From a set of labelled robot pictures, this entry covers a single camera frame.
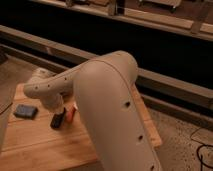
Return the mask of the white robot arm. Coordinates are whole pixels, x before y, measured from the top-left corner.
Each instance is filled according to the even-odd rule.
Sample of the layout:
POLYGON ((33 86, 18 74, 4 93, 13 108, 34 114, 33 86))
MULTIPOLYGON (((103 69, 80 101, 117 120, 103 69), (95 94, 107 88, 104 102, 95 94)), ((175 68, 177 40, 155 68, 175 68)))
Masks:
POLYGON ((105 171, 162 171, 133 98, 137 76, 135 58, 115 51, 55 76, 39 69, 25 83, 24 93, 58 113, 60 94, 71 91, 105 171))

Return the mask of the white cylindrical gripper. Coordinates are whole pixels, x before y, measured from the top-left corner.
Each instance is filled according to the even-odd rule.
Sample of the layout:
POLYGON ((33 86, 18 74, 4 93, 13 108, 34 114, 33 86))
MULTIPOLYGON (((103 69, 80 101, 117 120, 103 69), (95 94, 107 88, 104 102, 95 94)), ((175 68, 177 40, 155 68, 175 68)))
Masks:
POLYGON ((53 114, 64 112, 64 101, 60 94, 51 95, 42 101, 43 106, 53 114))

